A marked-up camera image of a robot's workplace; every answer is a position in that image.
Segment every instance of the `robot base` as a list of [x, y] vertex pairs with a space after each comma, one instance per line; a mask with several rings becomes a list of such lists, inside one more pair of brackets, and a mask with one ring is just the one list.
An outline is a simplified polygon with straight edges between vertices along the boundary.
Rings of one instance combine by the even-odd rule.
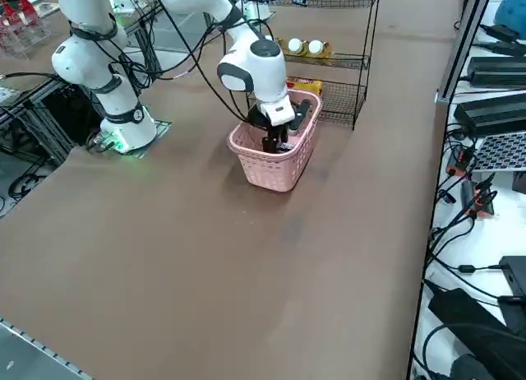
[[157, 126], [143, 106], [144, 118], [140, 123], [111, 123], [104, 119], [100, 124], [100, 135], [105, 142], [115, 142], [113, 150], [121, 154], [148, 146], [157, 136]]

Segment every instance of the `white bottle cap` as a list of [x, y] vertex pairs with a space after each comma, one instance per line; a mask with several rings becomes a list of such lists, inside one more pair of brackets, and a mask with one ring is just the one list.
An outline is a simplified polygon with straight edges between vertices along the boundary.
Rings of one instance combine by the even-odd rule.
[[309, 43], [309, 51], [313, 55], [321, 53], [324, 47], [325, 46], [323, 45], [323, 43], [319, 40], [313, 40], [311, 43]]
[[288, 42], [288, 50], [292, 53], [299, 53], [303, 48], [303, 42], [300, 39], [291, 39]]

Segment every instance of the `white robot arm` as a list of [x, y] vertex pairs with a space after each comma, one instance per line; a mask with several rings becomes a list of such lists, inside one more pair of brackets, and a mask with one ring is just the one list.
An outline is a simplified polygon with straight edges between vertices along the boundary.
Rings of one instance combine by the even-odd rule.
[[[246, 22], [229, 0], [160, 0], [171, 14], [207, 12], [234, 40], [217, 73], [229, 90], [253, 91], [259, 110], [272, 127], [295, 118], [288, 98], [285, 61], [281, 48]], [[58, 0], [72, 22], [72, 37], [52, 57], [59, 76], [86, 86], [106, 112], [101, 129], [126, 153], [155, 139], [155, 122], [137, 99], [129, 80], [111, 73], [108, 65], [127, 45], [124, 29], [111, 16], [109, 0]]]
[[161, 0], [169, 12], [206, 12], [233, 39], [217, 73], [229, 90], [254, 91], [260, 111], [273, 127], [294, 120], [288, 98], [285, 60], [281, 48], [267, 40], [229, 0]]

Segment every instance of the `table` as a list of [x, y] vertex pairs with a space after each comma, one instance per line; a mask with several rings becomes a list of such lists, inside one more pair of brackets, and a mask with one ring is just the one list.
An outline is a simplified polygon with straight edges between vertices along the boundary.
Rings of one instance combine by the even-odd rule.
[[[173, 127], [148, 157], [74, 149], [0, 225], [2, 315], [101, 380], [404, 378], [459, 11], [438, 1], [382, 1], [356, 130], [321, 123], [290, 194], [247, 183], [198, 72], [154, 83], [145, 104]], [[280, 10], [272, 28], [339, 47], [363, 13]], [[221, 56], [201, 59], [218, 90]]]

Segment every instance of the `plastic basket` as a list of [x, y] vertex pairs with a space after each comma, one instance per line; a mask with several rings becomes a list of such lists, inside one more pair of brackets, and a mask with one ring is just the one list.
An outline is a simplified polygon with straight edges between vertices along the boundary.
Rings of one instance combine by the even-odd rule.
[[322, 103], [318, 95], [304, 90], [289, 90], [288, 94], [292, 102], [299, 104], [309, 99], [312, 103], [299, 132], [288, 138], [288, 142], [294, 144], [291, 151], [283, 154], [264, 152], [261, 139], [266, 132], [248, 123], [240, 123], [228, 137], [228, 147], [238, 155], [247, 180], [278, 192], [294, 188], [311, 157]]

